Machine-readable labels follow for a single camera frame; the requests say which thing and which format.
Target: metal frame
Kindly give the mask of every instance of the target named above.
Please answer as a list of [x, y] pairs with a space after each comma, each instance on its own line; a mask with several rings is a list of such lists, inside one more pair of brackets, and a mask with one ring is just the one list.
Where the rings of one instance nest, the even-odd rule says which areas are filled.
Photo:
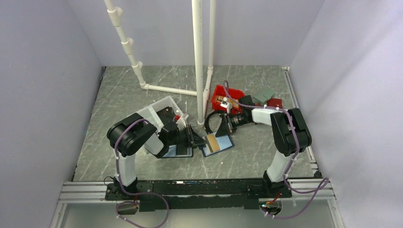
[[[297, 99], [295, 98], [295, 93], [289, 78], [289, 74], [287, 70], [284, 70], [284, 78], [288, 85], [289, 92], [291, 94], [292, 103], [295, 107], [298, 106]], [[318, 171], [317, 162], [312, 152], [312, 148], [309, 146], [308, 154], [310, 158], [310, 165], [313, 173]], [[315, 189], [322, 179], [288, 179], [292, 188], [297, 190], [313, 190]], [[106, 201], [105, 200], [106, 193], [106, 185], [102, 181], [94, 181], [94, 182], [65, 182], [63, 184], [62, 190], [60, 192], [60, 196], [58, 199], [58, 205], [55, 210], [55, 214], [53, 216], [53, 220], [51, 223], [51, 228], [60, 228], [61, 223], [63, 221], [63, 217], [68, 204], [80, 204], [80, 203], [105, 203], [105, 204], [116, 204], [120, 201]], [[298, 194], [292, 192], [291, 198], [281, 198], [281, 200], [292, 200], [294, 205], [296, 205], [297, 200], [308, 200], [312, 197], [313, 193], [310, 194]], [[262, 198], [259, 201], [269, 201], [273, 199]], [[336, 197], [333, 191], [333, 187], [331, 183], [328, 183], [326, 187], [320, 190], [315, 200], [327, 200], [329, 205], [329, 210], [333, 218], [333, 222], [336, 228], [344, 228], [343, 220], [340, 215], [340, 211], [337, 205]]]

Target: green object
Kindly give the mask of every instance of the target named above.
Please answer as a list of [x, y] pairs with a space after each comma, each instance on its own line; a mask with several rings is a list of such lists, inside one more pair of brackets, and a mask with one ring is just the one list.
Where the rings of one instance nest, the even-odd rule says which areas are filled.
[[265, 104], [270, 98], [274, 95], [274, 91], [271, 90], [270, 88], [264, 88], [258, 94], [254, 95], [253, 97], [260, 101], [260, 103], [263, 105]]

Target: red object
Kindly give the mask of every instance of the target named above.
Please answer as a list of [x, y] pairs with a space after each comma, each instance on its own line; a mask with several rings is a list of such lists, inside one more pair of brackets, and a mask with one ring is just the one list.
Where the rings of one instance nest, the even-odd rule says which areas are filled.
[[[229, 88], [228, 93], [230, 94], [230, 96], [232, 98], [234, 98], [236, 100], [238, 100], [239, 98], [245, 96], [245, 94], [242, 91], [238, 90], [238, 89]], [[213, 96], [211, 97], [211, 107], [215, 111], [217, 111], [217, 110], [227, 111], [224, 107], [221, 107], [221, 101], [218, 100], [218, 99], [223, 99], [226, 96], [227, 95], [225, 94], [224, 87], [222, 85], [217, 85], [215, 87]], [[232, 114], [235, 114], [240, 110], [241, 110], [241, 108], [237, 104], [232, 104], [232, 111], [231, 111]]]
[[283, 108], [283, 101], [279, 98], [271, 98], [267, 101], [267, 106]]

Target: marble tabletop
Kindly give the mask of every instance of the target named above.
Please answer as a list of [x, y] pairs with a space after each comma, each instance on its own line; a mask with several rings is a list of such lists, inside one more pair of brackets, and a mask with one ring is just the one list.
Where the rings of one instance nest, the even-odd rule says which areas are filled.
[[[151, 85], [195, 90], [194, 66], [144, 66], [143, 77]], [[207, 67], [204, 68], [204, 80]], [[246, 95], [254, 95], [269, 87], [274, 97], [283, 100], [284, 108], [292, 108], [291, 95], [279, 66], [215, 66], [211, 80], [211, 94], [216, 85], [227, 79], [231, 88]], [[116, 172], [115, 155], [106, 132], [126, 116], [170, 95], [179, 108], [189, 115], [188, 123], [196, 133], [205, 136], [197, 127], [196, 97], [153, 90], [143, 90], [128, 66], [109, 66], [99, 88], [91, 120], [78, 160], [74, 181], [102, 181]], [[211, 118], [212, 128], [219, 123]], [[263, 124], [248, 124], [232, 135], [235, 146], [218, 154], [203, 157], [199, 149], [192, 158], [157, 159], [141, 149], [136, 153], [136, 173], [139, 180], [234, 179], [262, 177], [276, 153], [272, 130]], [[307, 152], [302, 153], [291, 168], [290, 177], [312, 177]]]

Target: white wall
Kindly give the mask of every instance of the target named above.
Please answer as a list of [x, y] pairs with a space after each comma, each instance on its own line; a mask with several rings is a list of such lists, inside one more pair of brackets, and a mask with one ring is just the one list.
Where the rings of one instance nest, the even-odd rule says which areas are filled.
[[49, 227], [102, 73], [64, 0], [0, 1], [0, 227]]
[[347, 227], [403, 225], [403, 2], [326, 0], [291, 65]]
[[[216, 65], [289, 66], [324, 0], [218, 0]], [[105, 66], [129, 66], [102, 0], [69, 0]], [[123, 27], [145, 65], [194, 65], [190, 0], [115, 0]], [[203, 1], [208, 61], [210, 1]]]

